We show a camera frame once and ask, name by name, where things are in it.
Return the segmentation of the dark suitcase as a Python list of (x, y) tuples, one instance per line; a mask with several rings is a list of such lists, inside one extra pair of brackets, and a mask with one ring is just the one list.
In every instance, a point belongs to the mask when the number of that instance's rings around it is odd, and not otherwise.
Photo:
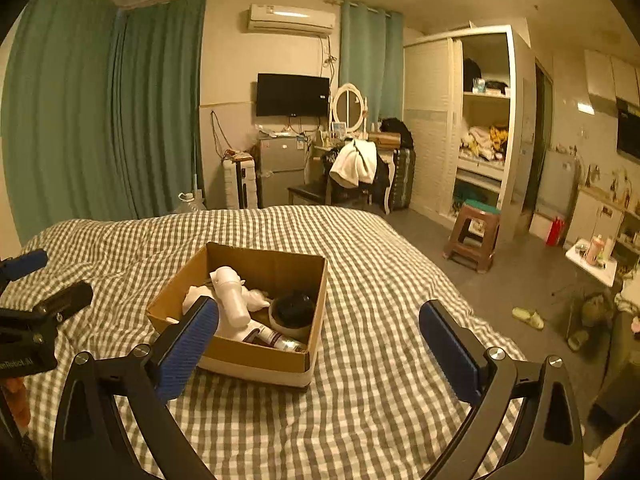
[(390, 190), (390, 209), (399, 210), (409, 207), (413, 188), (416, 153), (408, 148), (394, 151), (394, 180)]

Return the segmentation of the grey mini fridge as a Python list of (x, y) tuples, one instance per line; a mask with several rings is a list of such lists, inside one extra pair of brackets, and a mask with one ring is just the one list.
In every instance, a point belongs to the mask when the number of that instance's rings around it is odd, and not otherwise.
[(288, 189), (305, 183), (306, 154), (306, 142), (298, 136), (259, 138), (259, 187), (264, 208), (286, 205)]

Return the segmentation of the black wall television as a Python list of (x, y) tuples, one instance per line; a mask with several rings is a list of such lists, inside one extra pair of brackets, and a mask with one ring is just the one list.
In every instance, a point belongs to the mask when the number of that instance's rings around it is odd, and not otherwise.
[(329, 78), (270, 73), (257, 76), (257, 116), (327, 118), (329, 100)]

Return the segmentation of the teal curtain right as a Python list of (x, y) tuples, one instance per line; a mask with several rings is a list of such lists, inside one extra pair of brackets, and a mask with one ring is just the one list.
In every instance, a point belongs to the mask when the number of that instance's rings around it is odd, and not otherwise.
[(338, 57), (340, 84), (353, 84), (367, 99), (366, 129), (399, 118), (404, 86), (404, 16), (344, 0)]

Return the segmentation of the clear water jug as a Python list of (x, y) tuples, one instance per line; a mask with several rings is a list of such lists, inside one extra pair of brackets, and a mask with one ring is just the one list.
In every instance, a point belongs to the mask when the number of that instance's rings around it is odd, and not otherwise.
[(198, 212), (205, 210), (206, 207), (201, 197), (196, 196), (192, 192), (180, 193), (178, 195), (178, 207), (175, 214), (186, 214), (187, 212)]

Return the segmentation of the white suitcase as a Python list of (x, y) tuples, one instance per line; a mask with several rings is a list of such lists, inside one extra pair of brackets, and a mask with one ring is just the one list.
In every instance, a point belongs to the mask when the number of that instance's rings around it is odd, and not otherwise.
[(257, 209), (257, 181), (255, 162), (250, 156), (225, 158), (224, 192), (228, 209)]

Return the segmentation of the black chair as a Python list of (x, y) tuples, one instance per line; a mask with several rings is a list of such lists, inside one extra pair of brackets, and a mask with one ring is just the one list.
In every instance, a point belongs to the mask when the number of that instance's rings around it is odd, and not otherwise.
[(288, 203), (364, 208), (370, 194), (362, 188), (344, 188), (326, 174), (314, 182), (290, 186)]

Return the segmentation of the white folding side table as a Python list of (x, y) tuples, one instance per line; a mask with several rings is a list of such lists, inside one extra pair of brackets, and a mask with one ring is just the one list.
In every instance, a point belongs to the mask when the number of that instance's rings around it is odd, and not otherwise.
[(581, 238), (571, 248), (567, 249), (565, 258), (600, 282), (604, 286), (605, 292), (612, 292), (618, 263), (613, 257), (604, 258), (602, 254), (597, 255), (594, 263), (590, 263), (587, 256), (591, 243), (592, 240)]

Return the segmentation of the white bear figurine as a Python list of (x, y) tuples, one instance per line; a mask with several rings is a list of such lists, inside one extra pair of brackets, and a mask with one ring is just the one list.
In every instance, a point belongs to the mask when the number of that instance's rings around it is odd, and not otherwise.
[(241, 297), (248, 312), (268, 309), (272, 303), (272, 300), (262, 290), (248, 289), (245, 286), (241, 287)]

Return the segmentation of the red fire extinguisher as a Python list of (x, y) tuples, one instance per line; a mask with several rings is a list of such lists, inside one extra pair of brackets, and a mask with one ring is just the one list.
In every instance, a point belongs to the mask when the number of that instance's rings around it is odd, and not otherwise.
[(546, 245), (550, 247), (558, 246), (561, 240), (562, 234), (565, 229), (565, 221), (556, 217), (552, 222), (546, 238)]

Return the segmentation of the white tissue pack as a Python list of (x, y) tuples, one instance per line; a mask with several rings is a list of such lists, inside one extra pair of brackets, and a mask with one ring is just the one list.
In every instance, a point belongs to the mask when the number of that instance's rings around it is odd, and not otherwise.
[(212, 289), (206, 285), (190, 286), (182, 302), (182, 314), (186, 314), (201, 297), (214, 298)]

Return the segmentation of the white air conditioner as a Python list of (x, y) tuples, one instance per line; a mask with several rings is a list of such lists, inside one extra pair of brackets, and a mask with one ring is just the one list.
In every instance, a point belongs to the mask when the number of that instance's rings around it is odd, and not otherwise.
[(327, 37), (336, 25), (332, 12), (314, 9), (253, 3), (248, 10), (248, 30), (256, 32), (290, 32)]

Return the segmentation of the grey checkered bed quilt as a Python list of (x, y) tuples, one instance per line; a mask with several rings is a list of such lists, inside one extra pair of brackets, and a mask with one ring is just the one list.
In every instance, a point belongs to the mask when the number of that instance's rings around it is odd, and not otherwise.
[(64, 323), (58, 366), (26, 379), (29, 437), (51, 468), (55, 416), (78, 352), (123, 356), (155, 332), (146, 308), (205, 244), (318, 255), (328, 264), (314, 377), (305, 390), (197, 370), (169, 403), (221, 479), (416, 479), (465, 418), (418, 325), (439, 300), (485, 346), (522, 352), (474, 313), (434, 262), (374, 214), (318, 206), (211, 210), (137, 221), (70, 220), (35, 235), (47, 266), (9, 284), (3, 307), (28, 310), (77, 281), (93, 302)]

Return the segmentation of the white cream tube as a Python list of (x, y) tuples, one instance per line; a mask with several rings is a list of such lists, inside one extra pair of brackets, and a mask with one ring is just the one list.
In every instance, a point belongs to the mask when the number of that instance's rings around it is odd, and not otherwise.
[(250, 321), (250, 324), (248, 324), (248, 332), (243, 337), (243, 341), (249, 344), (258, 344), (258, 346), (265, 346), (286, 352), (303, 353), (307, 349), (302, 342), (285, 336), (257, 321)]

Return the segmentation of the black glass jar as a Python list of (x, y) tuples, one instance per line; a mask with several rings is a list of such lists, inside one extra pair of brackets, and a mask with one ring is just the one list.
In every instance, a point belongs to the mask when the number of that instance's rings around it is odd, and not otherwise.
[(282, 327), (303, 328), (312, 323), (316, 304), (303, 292), (291, 292), (273, 300), (271, 316)]

